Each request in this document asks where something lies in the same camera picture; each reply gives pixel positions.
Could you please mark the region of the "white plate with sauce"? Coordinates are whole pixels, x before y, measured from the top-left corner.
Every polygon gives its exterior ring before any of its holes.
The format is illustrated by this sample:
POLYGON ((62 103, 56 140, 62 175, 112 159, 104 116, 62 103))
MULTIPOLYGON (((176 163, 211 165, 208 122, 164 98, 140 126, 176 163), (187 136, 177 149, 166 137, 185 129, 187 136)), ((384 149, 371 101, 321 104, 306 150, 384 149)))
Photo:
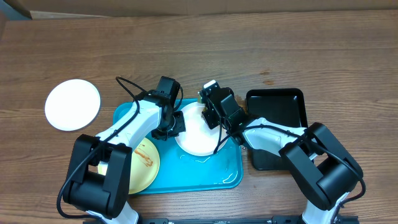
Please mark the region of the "white plate with sauce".
POLYGON ((72 79, 57 85, 45 102, 45 117, 61 131, 76 131, 89 125, 99 113, 101 97, 90 82, 72 79))

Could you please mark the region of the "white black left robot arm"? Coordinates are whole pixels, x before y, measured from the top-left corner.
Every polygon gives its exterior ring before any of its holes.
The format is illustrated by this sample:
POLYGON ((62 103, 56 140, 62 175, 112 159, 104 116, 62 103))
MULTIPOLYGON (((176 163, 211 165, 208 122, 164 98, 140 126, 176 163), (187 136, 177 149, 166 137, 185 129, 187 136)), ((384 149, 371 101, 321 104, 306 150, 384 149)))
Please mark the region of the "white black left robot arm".
POLYGON ((62 217, 137 223, 139 216, 127 202, 132 153, 149 133, 166 140, 184 131, 182 112, 175 105, 180 92, 180 88, 143 91, 113 126, 97 136, 82 134, 76 139, 57 196, 62 217))

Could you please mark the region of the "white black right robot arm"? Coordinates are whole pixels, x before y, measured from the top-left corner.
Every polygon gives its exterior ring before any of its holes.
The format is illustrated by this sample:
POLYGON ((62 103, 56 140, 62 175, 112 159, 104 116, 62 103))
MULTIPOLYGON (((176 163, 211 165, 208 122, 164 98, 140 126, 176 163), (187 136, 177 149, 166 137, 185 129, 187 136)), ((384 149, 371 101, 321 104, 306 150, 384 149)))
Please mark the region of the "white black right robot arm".
POLYGON ((230 88, 203 88, 199 95, 209 128, 219 125, 235 144, 280 156, 308 200, 303 223, 337 223, 344 204, 364 195, 362 168, 324 124, 291 128, 250 117, 230 88))

